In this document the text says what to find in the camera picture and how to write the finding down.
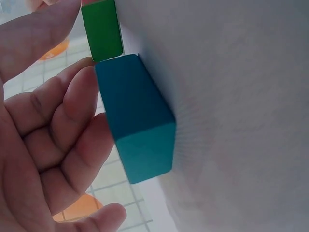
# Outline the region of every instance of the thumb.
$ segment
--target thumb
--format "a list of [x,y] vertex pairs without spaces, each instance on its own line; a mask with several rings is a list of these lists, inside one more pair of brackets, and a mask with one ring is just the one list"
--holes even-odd
[[116,232],[126,219],[126,210],[110,204],[77,222],[57,223],[56,232]]
[[0,26],[0,79],[17,76],[71,31],[81,0],[61,0]]

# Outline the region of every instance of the rectangular block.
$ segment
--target rectangular block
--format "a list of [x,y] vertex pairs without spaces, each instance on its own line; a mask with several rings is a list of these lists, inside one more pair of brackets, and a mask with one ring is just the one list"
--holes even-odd
[[130,183],[169,172],[175,118],[140,58],[118,57],[98,63],[95,69],[109,126]]
[[114,0],[82,6],[82,14],[93,61],[120,56],[123,47]]

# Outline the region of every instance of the orange object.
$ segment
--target orange object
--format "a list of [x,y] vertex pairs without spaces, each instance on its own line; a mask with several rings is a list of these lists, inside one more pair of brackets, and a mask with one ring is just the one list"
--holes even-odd
[[47,60],[63,53],[69,46],[69,39],[66,38],[61,44],[47,52],[40,60]]
[[103,205],[97,199],[88,194],[84,194],[63,212],[53,216],[53,219],[57,222],[76,221],[89,216],[102,207]]

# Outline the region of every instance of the finger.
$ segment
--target finger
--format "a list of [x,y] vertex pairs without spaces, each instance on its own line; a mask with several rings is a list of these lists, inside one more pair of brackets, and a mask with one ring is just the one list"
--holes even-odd
[[95,116],[59,167],[41,174],[46,202],[57,214],[89,187],[107,159],[113,139],[105,114]]
[[62,0],[0,26],[0,78],[17,76],[71,31],[80,0]]
[[21,135],[46,126],[63,102],[70,82],[83,68],[93,66],[92,59],[84,58],[38,87],[32,93],[22,93],[7,99],[4,105]]
[[70,83],[51,121],[57,147],[67,153],[95,114],[98,84],[93,67],[82,69]]
[[26,5],[31,12],[36,11],[42,6],[47,6],[47,4],[43,0],[26,0]]
[[57,223],[57,232],[116,232],[126,219],[126,210],[110,204],[77,222]]
[[97,96],[94,69],[86,67],[70,83],[50,125],[24,138],[39,172],[59,164],[76,143],[95,113]]

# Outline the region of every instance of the white tile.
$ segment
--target white tile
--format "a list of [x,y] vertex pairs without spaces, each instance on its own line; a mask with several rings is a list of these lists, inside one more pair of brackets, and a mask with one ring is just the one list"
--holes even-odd
[[66,65],[65,57],[55,57],[45,62],[45,70],[52,70]]
[[44,71],[43,63],[34,64],[25,70],[25,78],[31,78],[33,76],[37,76],[39,74],[42,74],[43,71]]
[[69,65],[74,64],[74,63],[80,61],[81,59],[88,57],[89,55],[90,54],[89,54],[88,50],[68,55],[68,64]]
[[28,89],[34,88],[34,87],[38,87],[41,84],[43,84],[43,75],[39,74],[37,76],[34,77],[25,77],[24,80],[24,91],[27,91]]
[[125,230],[124,232],[147,232],[147,228],[145,225],[141,225]]
[[126,220],[121,225],[120,229],[143,223],[143,219],[141,218],[140,211],[136,204],[126,207],[126,215]]
[[84,52],[84,51],[89,51],[89,45],[87,43],[83,43],[77,46],[72,46],[72,47],[68,47],[68,54],[74,54],[74,53],[78,53],[78,52]]
[[131,185],[131,186],[132,186],[133,191],[135,193],[136,200],[142,200],[143,196],[142,196],[142,194],[140,192],[139,185],[138,184],[134,184],[134,185]]
[[66,68],[66,66],[61,66],[59,68],[56,68],[56,69],[53,69],[53,70],[46,72],[45,76],[44,76],[44,80],[47,81],[47,80],[53,78],[54,76],[57,76],[65,68]]
[[110,155],[108,156],[106,162],[111,162],[111,161],[115,161],[119,159],[119,154],[118,154],[118,150],[116,148],[116,146],[114,145],[114,147],[112,148],[112,151],[110,153]]
[[21,93],[22,92],[22,88],[21,88],[21,85],[17,85],[17,86],[14,86],[14,87],[11,87],[11,88],[5,88],[4,89],[4,99],[8,99],[18,93]]
[[103,165],[92,183],[94,189],[117,184],[127,180],[125,171],[120,161]]
[[152,217],[147,209],[147,206],[146,206],[146,202],[145,201],[142,201],[142,202],[138,202],[139,206],[140,206],[140,210],[141,210],[141,213],[143,214],[144,216],[144,219],[145,221],[150,221],[152,220]]
[[31,88],[31,89],[27,89],[27,90],[24,90],[24,92],[33,92],[35,89],[36,89],[37,87],[35,87],[35,88]]
[[110,203],[119,203],[122,205],[134,202],[132,192],[128,183],[123,183],[110,188],[95,191],[96,198],[107,205]]
[[87,188],[86,192],[90,192],[91,191],[91,185]]
[[155,223],[153,221],[147,223],[147,226],[148,226],[150,232],[157,232],[157,228],[156,228]]
[[14,77],[13,79],[7,81],[4,84],[4,89],[22,86],[22,81],[23,81],[22,79],[23,79],[23,74],[21,73],[18,76]]
[[101,94],[98,93],[97,108],[100,108],[102,106],[103,106],[102,97],[101,97]]
[[100,113],[105,113],[105,109],[103,107],[97,108],[95,115],[98,115]]

